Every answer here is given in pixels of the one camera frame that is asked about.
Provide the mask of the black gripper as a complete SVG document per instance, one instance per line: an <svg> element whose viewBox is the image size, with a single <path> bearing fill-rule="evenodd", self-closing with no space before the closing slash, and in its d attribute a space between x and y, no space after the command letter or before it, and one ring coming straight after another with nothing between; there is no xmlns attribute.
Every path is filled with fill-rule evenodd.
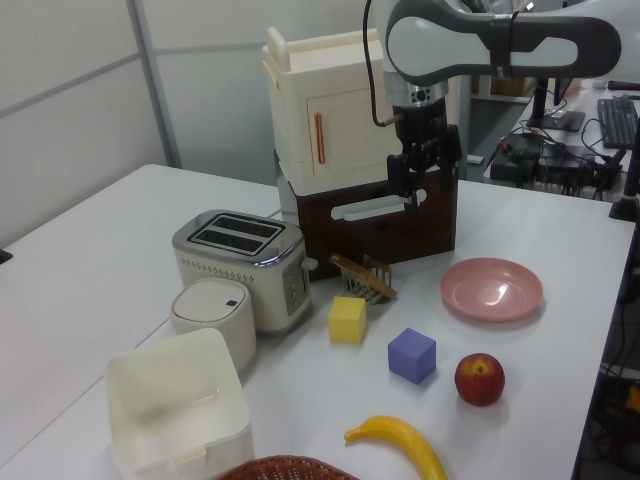
<svg viewBox="0 0 640 480"><path fill-rule="evenodd" d="M389 191L402 200L409 216L417 216L417 173L424 173L436 164L439 148L441 189L445 193L453 190L454 171L461 158L458 127L447 126L444 99L423 106L394 106L393 113L401 116L395 131L402 144L402 153L388 156Z"/></svg>

